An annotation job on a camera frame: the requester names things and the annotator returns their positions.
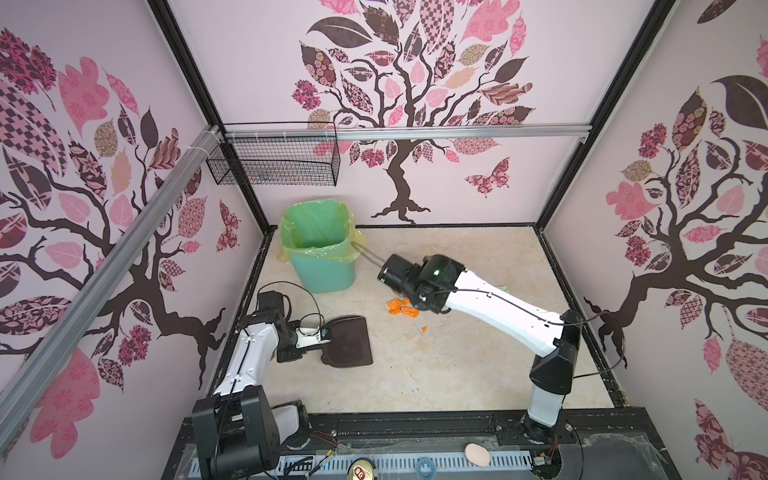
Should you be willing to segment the dark brown plastic dustpan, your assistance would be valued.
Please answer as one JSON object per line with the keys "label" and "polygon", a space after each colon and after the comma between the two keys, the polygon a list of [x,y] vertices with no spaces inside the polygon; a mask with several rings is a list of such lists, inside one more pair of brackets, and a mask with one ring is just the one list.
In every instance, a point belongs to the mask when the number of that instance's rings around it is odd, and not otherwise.
{"label": "dark brown plastic dustpan", "polygon": [[321,349],[321,362],[334,368],[356,368],[373,364],[366,318],[359,315],[329,321],[325,329],[330,342]]}

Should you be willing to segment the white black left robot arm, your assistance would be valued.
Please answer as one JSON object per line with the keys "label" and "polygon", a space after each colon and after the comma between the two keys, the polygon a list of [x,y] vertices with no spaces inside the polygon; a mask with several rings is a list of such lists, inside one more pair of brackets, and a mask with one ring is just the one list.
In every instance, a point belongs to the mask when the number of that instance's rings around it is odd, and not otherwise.
{"label": "white black left robot arm", "polygon": [[331,341],[328,328],[315,333],[291,321],[288,297],[270,290],[257,295],[256,310],[238,322],[235,349],[213,393],[194,405],[193,435],[203,479],[244,479],[277,468],[281,451],[300,449],[310,437],[304,404],[271,405],[265,389],[271,360],[286,363]]}

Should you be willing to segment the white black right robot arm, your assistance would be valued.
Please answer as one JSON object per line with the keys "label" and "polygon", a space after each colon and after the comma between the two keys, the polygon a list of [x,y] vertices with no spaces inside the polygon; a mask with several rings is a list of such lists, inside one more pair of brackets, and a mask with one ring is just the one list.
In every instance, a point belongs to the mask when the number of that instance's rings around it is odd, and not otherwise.
{"label": "white black right robot arm", "polygon": [[480,278],[445,255],[413,263],[391,255],[377,279],[420,311],[458,311],[511,336],[534,354],[529,372],[531,401],[523,424],[532,430],[555,427],[572,391],[581,329],[577,312],[562,314],[529,304]]}

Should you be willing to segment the dark brown hand brush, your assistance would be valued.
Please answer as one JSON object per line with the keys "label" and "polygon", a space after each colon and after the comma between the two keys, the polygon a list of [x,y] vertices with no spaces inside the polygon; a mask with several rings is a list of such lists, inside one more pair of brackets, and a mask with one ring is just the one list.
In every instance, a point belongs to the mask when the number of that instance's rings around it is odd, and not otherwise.
{"label": "dark brown hand brush", "polygon": [[375,254],[373,251],[371,251],[368,247],[366,247],[362,243],[357,241],[352,241],[351,245],[359,252],[361,256],[363,256],[365,259],[370,261],[372,264],[377,265],[378,267],[382,267],[385,264],[386,262],[385,259]]}

